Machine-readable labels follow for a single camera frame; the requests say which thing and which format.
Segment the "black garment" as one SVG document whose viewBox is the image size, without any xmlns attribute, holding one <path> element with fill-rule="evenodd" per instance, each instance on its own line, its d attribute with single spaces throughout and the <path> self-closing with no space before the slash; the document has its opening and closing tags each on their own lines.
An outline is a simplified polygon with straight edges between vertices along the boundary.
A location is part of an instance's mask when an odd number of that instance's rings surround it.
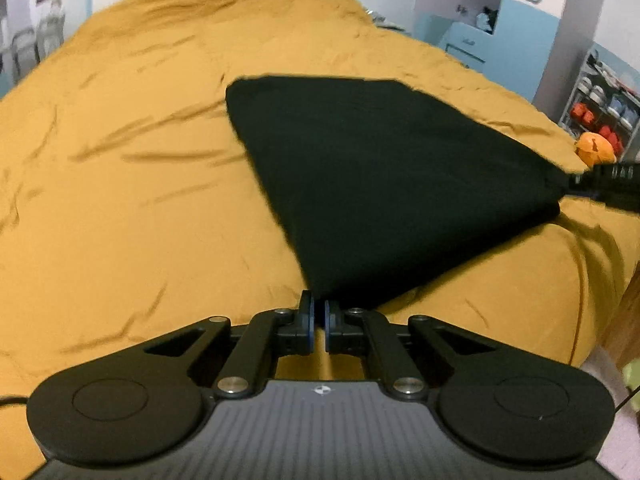
<svg viewBox="0 0 640 480">
<path fill-rule="evenodd" d="M 309 289 L 374 309 L 554 220 L 567 174 L 394 80 L 232 82 L 230 122 Z"/>
</svg>

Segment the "orange plush toy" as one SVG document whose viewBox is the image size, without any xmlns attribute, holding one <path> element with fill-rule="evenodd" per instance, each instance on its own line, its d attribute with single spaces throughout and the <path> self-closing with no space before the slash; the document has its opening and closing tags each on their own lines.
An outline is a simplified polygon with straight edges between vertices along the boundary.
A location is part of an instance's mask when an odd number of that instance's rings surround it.
<svg viewBox="0 0 640 480">
<path fill-rule="evenodd" d="M 612 144 L 597 133 L 583 133 L 575 143 L 575 153 L 589 168 L 617 162 Z"/>
</svg>

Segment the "shoe rack with shoes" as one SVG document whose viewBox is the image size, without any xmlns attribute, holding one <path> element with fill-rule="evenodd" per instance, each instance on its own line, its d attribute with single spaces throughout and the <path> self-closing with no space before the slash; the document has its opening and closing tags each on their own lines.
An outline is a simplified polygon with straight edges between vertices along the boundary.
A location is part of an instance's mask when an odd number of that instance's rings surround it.
<svg viewBox="0 0 640 480">
<path fill-rule="evenodd" d="M 639 70 L 596 42 L 579 65 L 558 125 L 574 140 L 604 136 L 622 162 L 639 161 Z"/>
</svg>

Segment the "mustard yellow bed quilt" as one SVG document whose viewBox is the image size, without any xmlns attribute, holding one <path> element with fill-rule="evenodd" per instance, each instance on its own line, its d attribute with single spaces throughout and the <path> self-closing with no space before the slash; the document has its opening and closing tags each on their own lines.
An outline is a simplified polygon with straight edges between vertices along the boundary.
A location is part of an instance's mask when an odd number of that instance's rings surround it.
<svg viewBox="0 0 640 480">
<path fill-rule="evenodd" d="M 395 79 L 582 168 L 533 105 L 356 0 L 124 0 L 1 102 L 1 392 L 304 281 L 224 106 L 243 76 Z"/>
</svg>

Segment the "light blue nightstand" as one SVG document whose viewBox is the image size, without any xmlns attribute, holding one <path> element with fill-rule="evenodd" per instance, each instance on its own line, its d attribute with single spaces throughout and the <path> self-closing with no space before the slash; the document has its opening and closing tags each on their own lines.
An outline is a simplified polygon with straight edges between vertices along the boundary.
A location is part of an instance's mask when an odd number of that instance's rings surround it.
<svg viewBox="0 0 640 480">
<path fill-rule="evenodd" d="M 483 73 L 491 41 L 489 32 L 454 21 L 442 35 L 438 46 L 466 68 Z"/>
</svg>

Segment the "grey metal cart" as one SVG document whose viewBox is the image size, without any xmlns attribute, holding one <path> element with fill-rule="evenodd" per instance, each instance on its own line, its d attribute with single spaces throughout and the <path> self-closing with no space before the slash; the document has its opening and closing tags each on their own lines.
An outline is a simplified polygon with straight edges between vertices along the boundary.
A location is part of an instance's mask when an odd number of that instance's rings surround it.
<svg viewBox="0 0 640 480">
<path fill-rule="evenodd" d="M 25 27 L 13 35 L 2 53 L 9 55 L 9 72 L 14 84 L 62 46 L 65 18 L 62 0 L 51 0 L 49 11 L 35 27 Z"/>
</svg>

